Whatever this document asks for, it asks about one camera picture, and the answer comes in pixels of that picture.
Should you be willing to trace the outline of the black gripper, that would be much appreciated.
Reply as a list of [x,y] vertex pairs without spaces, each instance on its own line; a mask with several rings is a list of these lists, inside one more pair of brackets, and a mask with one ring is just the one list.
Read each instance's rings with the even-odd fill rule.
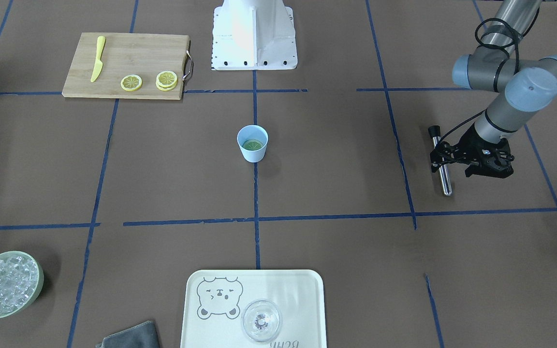
[[440,140],[435,151],[436,154],[434,150],[429,154],[433,173],[438,171],[435,168],[436,164],[460,163],[467,165],[466,177],[480,175],[508,178],[513,174],[514,156],[506,138],[491,143],[481,138],[476,130],[467,130],[455,145]]

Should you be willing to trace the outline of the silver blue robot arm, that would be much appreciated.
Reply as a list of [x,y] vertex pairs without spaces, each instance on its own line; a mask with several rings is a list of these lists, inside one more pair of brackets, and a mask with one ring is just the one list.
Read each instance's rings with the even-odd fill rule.
[[431,172],[443,165],[467,166],[466,177],[513,174],[509,137],[557,96],[557,55],[521,59],[519,44],[539,15],[539,0],[505,0],[497,15],[475,29],[478,46],[453,66],[455,85],[497,93],[455,145],[440,139],[430,153]]

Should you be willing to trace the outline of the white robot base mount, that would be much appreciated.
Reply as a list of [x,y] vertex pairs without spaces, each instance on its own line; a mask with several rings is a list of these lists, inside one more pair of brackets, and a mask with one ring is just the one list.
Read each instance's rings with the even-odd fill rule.
[[213,20],[213,70],[297,68],[293,9],[282,0],[224,0],[215,7]]

